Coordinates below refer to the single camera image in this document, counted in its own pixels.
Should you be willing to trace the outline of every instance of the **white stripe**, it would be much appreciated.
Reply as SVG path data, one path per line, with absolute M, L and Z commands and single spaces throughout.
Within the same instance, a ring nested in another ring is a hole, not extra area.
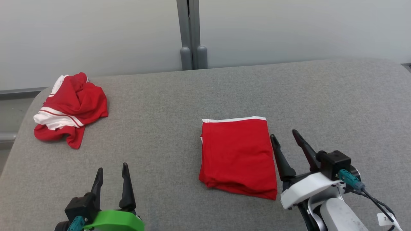
M 54 114 L 57 114 L 57 115 L 70 116 L 71 118 L 74 119 L 74 121 L 75 121 L 80 127 L 84 126 L 84 124 L 83 124 L 79 119 L 77 119 L 77 117 L 75 117 L 75 116 L 73 116 L 73 115 L 67 115 L 67 114 L 65 114 L 65 113 L 63 113 L 63 112 L 61 112 L 61 111 L 54 110 L 53 108 L 50 108 L 50 107 L 42 107 L 42 108 L 40 108 L 40 110 L 49 111 L 49 112 L 54 113 Z
M 56 130 L 64 126 L 80 127 L 70 117 L 66 115 L 53 115 L 45 111 L 39 111 L 33 116 L 34 122 L 46 125 L 50 130 Z
M 57 81 L 54 83 L 53 89 L 51 90 L 52 95 L 49 95 L 48 97 L 53 97 L 57 93 L 58 89 L 60 89 L 61 85 L 63 84 L 64 79 L 67 76 L 69 76 L 69 75 L 68 74 L 67 75 L 62 75 L 57 79 Z
M 226 120 L 211 120 L 211 119 L 203 119 L 203 123 L 235 122 L 235 121 L 241 121 L 241 120 L 252 120 L 252 119 L 266 120 L 266 118 L 265 118 L 265 117 L 260 117 L 260 116 L 252 116 L 252 117 L 245 117 L 245 118 L 234 118 L 234 119 L 226 119 Z

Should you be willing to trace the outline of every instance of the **gray pipe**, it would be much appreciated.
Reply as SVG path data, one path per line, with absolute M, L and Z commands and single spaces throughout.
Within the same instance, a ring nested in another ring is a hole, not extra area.
M 13 142 L 17 137 L 13 132 L 0 132 L 0 142 Z

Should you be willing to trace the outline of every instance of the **label sticker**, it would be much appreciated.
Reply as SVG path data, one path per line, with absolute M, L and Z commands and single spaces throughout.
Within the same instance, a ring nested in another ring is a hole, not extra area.
M 393 215 L 392 213 L 388 213 L 388 215 L 389 215 L 393 220 L 395 220 L 394 215 Z M 390 221 L 390 219 L 389 219 L 387 216 L 385 216 L 384 213 L 379 213 L 379 214 L 377 214 L 377 217 L 378 217 L 378 224 L 379 224 L 380 226 L 394 225 L 394 224 Z

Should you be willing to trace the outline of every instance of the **gray cushioned table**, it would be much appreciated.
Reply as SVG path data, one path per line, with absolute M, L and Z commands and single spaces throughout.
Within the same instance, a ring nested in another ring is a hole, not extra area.
M 318 150 L 352 158 L 368 192 L 411 227 L 411 74 L 374 59 L 339 59 L 92 78 L 109 117 L 86 127 L 79 150 L 33 135 L 51 89 L 33 101 L 0 178 L 0 230 L 53 230 L 72 197 L 91 189 L 104 168 L 102 209 L 118 208 L 127 162 L 146 230 L 305 230 L 297 209 L 279 200 L 207 189 L 199 180 L 201 119 L 267 118 L 297 173 L 308 163 L 291 134 Z M 278 178 L 279 191 L 281 184 Z M 369 230 L 378 208 L 346 202 Z

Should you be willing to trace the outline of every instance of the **green plastic part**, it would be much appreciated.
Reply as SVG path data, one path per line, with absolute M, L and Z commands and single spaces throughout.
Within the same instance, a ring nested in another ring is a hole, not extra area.
M 93 224 L 87 224 L 83 228 L 96 228 L 101 231 L 144 231 L 144 223 L 132 213 L 105 210 L 97 213 Z

